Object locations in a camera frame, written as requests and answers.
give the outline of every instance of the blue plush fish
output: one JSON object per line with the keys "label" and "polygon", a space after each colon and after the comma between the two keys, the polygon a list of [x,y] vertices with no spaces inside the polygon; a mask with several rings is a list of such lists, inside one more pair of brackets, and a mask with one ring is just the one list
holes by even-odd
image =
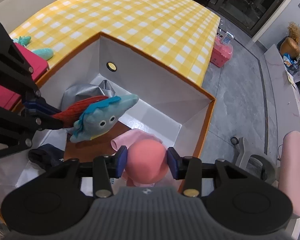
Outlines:
{"label": "blue plush fish", "polygon": [[137,95],[115,96],[88,106],[74,123],[73,143],[92,140],[108,132],[118,119],[139,100]]}

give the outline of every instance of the plush toy eye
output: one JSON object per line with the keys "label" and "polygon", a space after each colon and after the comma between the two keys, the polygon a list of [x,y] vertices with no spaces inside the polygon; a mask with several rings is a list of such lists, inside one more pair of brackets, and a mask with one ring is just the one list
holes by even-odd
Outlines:
{"label": "plush toy eye", "polygon": [[109,122],[113,122],[115,120],[115,116],[111,116]]}
{"label": "plush toy eye", "polygon": [[99,123],[100,126],[105,126],[106,125],[106,121],[105,120],[102,120],[100,123]]}

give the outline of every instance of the pink storage bin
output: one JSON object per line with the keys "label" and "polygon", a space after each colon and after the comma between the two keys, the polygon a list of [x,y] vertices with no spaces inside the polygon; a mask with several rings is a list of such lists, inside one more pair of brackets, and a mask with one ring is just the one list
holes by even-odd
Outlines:
{"label": "pink storage bin", "polygon": [[217,67],[223,67],[223,65],[232,58],[233,47],[231,44],[223,45],[220,43],[221,37],[216,36],[214,41],[210,62]]}
{"label": "pink storage bin", "polygon": [[[47,71],[47,68],[49,67],[48,62],[23,46],[17,43],[15,43],[15,45],[33,68],[31,76],[34,81],[37,81]],[[18,103],[20,98],[21,96],[19,94],[0,85],[0,106],[4,109],[12,109],[16,103]]]}

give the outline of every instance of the screw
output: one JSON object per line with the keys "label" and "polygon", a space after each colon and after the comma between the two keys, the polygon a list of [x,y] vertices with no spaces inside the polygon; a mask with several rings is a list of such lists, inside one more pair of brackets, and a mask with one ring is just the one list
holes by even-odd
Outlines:
{"label": "screw", "polygon": [[149,188],[146,188],[146,189],[144,189],[142,192],[143,192],[144,194],[148,195],[148,194],[150,194],[150,193],[152,192],[152,190],[149,189]]}
{"label": "screw", "polygon": [[96,191],[96,196],[99,198],[106,198],[111,195],[111,192],[107,189],[99,189]]}
{"label": "screw", "polygon": [[189,188],[183,192],[183,195],[185,195],[187,197],[197,197],[199,195],[199,191],[197,191],[194,188]]}
{"label": "screw", "polygon": [[31,146],[32,146],[32,141],[31,141],[29,138],[26,139],[26,145],[27,145],[28,147],[31,147]]}
{"label": "screw", "polygon": [[40,118],[36,118],[35,122],[37,123],[37,125],[41,125],[41,119]]}

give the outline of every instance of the yellow checkered tablecloth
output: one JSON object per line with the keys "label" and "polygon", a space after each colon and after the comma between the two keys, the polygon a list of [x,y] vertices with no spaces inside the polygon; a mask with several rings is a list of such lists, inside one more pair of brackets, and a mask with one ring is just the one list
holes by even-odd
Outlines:
{"label": "yellow checkered tablecloth", "polygon": [[52,48],[50,68],[98,32],[134,46],[201,85],[220,17],[192,0],[57,0],[11,38],[28,49]]}

